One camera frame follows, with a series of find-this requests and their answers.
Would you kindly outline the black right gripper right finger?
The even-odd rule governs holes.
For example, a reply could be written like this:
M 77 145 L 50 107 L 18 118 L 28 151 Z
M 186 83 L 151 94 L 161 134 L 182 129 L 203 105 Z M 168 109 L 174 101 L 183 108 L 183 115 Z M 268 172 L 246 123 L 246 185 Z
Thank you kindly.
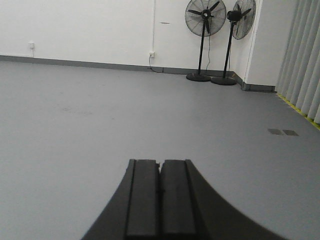
M 191 160 L 167 159 L 160 172 L 164 240 L 281 240 L 227 202 Z

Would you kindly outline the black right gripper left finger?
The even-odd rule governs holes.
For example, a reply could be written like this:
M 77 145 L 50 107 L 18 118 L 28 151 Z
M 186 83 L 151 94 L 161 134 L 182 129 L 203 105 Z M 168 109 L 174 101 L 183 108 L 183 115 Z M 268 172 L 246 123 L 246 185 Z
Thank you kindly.
M 155 240 L 159 237 L 159 167 L 130 159 L 115 193 L 84 240 Z

